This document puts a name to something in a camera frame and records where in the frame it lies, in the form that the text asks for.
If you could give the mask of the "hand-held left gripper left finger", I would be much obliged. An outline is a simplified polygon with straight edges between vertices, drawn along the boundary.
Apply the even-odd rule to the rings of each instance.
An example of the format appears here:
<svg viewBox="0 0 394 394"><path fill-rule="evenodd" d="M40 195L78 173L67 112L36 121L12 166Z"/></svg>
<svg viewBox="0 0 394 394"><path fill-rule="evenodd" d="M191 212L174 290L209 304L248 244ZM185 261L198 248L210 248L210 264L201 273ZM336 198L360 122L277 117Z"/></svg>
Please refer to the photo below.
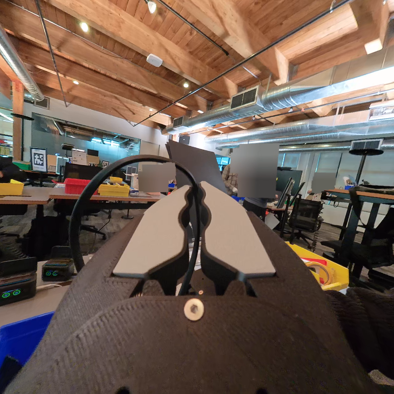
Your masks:
<svg viewBox="0 0 394 394"><path fill-rule="evenodd" d="M169 263L186 255L189 250L186 227L182 217L188 217L191 186L183 186L155 202L142 216L115 268L114 276L146 278Z"/></svg>

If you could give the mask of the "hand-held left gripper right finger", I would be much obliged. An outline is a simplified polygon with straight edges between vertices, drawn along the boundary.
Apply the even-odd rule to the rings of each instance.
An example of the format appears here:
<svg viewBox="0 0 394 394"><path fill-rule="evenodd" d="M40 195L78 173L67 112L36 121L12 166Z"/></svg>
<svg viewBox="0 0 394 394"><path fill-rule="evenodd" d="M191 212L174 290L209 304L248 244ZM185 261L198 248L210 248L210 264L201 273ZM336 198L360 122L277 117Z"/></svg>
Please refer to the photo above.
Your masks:
<svg viewBox="0 0 394 394"><path fill-rule="evenodd" d="M247 211L208 182L200 183L201 268L211 279L273 277L271 262Z"/></svg>

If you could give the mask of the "yellow storage bin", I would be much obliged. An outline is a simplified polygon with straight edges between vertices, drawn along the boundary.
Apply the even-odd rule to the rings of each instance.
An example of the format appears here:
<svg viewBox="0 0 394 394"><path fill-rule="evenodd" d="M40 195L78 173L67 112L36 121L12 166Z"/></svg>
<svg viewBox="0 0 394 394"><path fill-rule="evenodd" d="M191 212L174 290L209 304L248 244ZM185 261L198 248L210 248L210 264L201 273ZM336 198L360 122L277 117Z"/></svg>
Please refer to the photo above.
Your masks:
<svg viewBox="0 0 394 394"><path fill-rule="evenodd" d="M349 286L349 270L308 249L285 242L311 271L323 291L346 293Z"/></svg>

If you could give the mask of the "small yellow bin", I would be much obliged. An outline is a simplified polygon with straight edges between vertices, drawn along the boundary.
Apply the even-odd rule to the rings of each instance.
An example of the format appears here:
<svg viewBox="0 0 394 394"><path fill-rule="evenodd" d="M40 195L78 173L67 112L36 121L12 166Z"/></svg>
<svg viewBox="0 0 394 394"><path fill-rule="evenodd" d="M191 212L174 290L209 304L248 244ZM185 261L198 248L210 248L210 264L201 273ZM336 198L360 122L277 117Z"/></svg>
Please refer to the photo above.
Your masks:
<svg viewBox="0 0 394 394"><path fill-rule="evenodd" d="M20 181L11 179L8 183L0 184L1 196L20 196L22 195L24 184Z"/></svg>
<svg viewBox="0 0 394 394"><path fill-rule="evenodd" d="M110 197L128 197L130 186L127 184L109 184L104 183L98 187L98 194L101 196Z"/></svg>

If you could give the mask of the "black mesh chair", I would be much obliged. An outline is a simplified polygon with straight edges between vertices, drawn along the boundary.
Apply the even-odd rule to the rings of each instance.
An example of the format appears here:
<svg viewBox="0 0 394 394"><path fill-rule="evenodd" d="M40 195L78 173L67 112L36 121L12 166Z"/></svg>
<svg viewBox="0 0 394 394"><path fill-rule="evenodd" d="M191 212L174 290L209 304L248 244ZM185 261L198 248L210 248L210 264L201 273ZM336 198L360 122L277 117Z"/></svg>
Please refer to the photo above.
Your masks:
<svg viewBox="0 0 394 394"><path fill-rule="evenodd" d="M294 239L301 239L309 250L316 250L318 241L318 231L323 223L321 212L323 203L321 201L307 200L298 198L294 207L288 226L290 228L289 242L294 243Z"/></svg>

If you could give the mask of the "red bin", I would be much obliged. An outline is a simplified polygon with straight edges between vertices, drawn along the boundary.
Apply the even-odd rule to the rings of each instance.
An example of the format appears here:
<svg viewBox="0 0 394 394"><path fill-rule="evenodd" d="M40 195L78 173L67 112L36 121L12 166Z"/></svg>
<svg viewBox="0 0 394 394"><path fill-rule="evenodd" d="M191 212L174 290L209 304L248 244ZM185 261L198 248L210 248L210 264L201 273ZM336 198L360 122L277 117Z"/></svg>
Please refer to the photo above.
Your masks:
<svg viewBox="0 0 394 394"><path fill-rule="evenodd" d="M66 194L80 195L85 187L89 184L90 180L66 178L64 180Z"/></svg>

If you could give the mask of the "black device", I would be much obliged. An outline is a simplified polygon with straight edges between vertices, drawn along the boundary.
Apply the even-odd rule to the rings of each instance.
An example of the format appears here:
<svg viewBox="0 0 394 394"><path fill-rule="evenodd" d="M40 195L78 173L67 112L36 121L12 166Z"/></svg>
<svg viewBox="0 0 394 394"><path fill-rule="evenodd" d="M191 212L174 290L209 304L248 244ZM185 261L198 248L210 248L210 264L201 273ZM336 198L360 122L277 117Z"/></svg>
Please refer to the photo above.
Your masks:
<svg viewBox="0 0 394 394"><path fill-rule="evenodd" d="M37 259L28 257L0 263L0 305L32 298L37 288Z"/></svg>
<svg viewBox="0 0 394 394"><path fill-rule="evenodd" d="M74 276L74 260L69 246L54 246L50 259L43 264L41 278L44 282L66 282Z"/></svg>

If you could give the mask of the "wooden office desk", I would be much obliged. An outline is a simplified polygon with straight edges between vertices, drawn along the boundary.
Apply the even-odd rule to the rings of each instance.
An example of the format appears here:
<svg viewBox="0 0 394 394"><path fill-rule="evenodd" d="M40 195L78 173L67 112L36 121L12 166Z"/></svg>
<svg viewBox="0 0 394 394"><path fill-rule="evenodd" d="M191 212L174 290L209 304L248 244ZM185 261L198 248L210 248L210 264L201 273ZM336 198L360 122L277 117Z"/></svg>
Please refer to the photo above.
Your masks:
<svg viewBox="0 0 394 394"><path fill-rule="evenodd" d="M22 195L1 196L1 205L35 205L36 217L43 216L43 206L47 205L51 200L71 200L76 202L79 194L66 194L62 188L41 188L33 186L25 186ZM140 192L138 195L130 197L114 197L93 195L91 199L85 203L87 209L101 210L145 210L152 206L155 202L164 198L162 194L148 195Z"/></svg>

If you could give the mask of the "wooden top standing desk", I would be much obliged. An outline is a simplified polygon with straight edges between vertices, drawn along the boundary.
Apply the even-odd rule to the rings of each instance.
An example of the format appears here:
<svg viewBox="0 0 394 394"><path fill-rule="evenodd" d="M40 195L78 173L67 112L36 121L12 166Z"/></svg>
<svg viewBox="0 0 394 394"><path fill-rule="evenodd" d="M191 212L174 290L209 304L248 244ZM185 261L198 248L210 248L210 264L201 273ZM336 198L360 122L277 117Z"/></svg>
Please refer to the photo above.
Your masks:
<svg viewBox="0 0 394 394"><path fill-rule="evenodd" d="M349 269L360 287L393 287L393 277L375 271L393 265L393 188L372 185L349 190L325 190L323 200L345 200L351 208L338 241L322 242L333 249L333 260Z"/></svg>

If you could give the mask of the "black white marker card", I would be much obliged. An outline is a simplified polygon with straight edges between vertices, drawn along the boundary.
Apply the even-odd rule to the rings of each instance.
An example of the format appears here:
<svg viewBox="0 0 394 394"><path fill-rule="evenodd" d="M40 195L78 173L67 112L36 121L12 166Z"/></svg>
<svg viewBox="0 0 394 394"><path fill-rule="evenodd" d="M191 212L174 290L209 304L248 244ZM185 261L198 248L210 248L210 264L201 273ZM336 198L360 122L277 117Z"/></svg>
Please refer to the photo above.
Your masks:
<svg viewBox="0 0 394 394"><path fill-rule="evenodd" d="M30 162L32 171L47 173L48 162L47 162L47 149L30 147Z"/></svg>

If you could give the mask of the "blue bin with sticker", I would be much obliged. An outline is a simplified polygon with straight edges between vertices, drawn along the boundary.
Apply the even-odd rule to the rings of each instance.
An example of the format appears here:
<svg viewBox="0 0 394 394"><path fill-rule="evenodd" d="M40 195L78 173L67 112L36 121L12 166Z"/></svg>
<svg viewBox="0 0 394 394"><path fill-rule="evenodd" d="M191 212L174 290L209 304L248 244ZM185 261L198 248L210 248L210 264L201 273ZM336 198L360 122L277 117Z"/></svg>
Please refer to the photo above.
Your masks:
<svg viewBox="0 0 394 394"><path fill-rule="evenodd" d="M3 325L0 330L0 392L30 359L54 312Z"/></svg>

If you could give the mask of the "silver ventilation duct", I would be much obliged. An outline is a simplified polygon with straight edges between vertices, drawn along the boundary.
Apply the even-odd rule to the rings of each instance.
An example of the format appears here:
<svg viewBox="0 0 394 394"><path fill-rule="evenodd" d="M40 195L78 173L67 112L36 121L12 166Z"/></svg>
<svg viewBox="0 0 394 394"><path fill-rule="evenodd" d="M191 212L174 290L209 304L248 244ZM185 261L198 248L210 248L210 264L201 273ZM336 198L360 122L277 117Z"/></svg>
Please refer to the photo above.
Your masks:
<svg viewBox="0 0 394 394"><path fill-rule="evenodd" d="M192 132L219 123L281 110L314 100L349 93L369 87L393 82L394 67L373 71L352 71L351 67L333 67L292 84L281 85L270 91L255 86L234 95L228 105L215 108L198 116L175 118L163 132L180 134Z"/></svg>
<svg viewBox="0 0 394 394"><path fill-rule="evenodd" d="M0 53L8 68L11 70L10 79L19 80L31 94L34 101L42 102L45 99L44 95L24 66L12 41L2 26L0 27Z"/></svg>
<svg viewBox="0 0 394 394"><path fill-rule="evenodd" d="M204 142L216 149L236 148L245 144L323 142L349 140L354 137L393 134L393 119L373 119L372 121L350 124L323 125L307 121L292 122L252 129L251 131L231 132L207 136Z"/></svg>

